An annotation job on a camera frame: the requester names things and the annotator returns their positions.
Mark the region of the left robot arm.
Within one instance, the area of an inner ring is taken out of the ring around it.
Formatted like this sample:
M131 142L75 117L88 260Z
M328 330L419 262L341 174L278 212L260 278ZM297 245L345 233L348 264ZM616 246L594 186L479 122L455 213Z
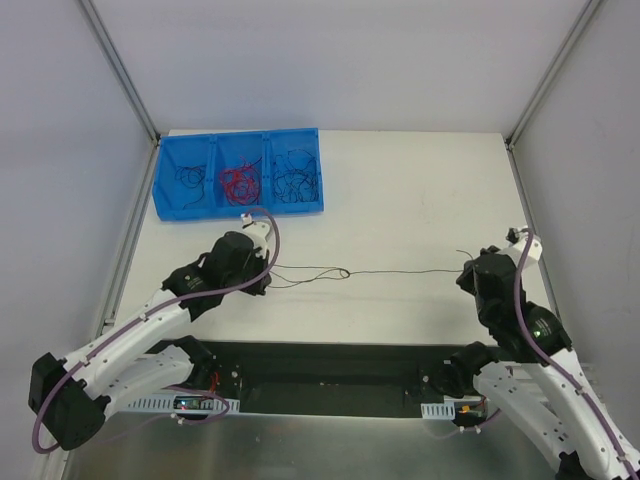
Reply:
M251 221L229 231L210 251L174 270L121 325L62 358L52 353L38 358L28 396L36 416L34 451L74 450L130 402L156 390L210 389L213 356L192 336L153 358L141 356L219 306L225 295L265 294L280 246L280 232L271 223Z

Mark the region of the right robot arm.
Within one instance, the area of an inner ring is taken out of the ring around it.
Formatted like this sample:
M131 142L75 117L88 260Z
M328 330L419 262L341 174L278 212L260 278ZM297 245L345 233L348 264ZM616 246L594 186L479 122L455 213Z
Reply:
M560 320L526 299L522 271L537 263L540 253L538 242L489 247L465 263L456 283L474 297L479 322L544 398L521 386L480 342L451 357L440 389L450 397L477 393L487 398L528 437L559 479L636 479L639 451L587 380Z

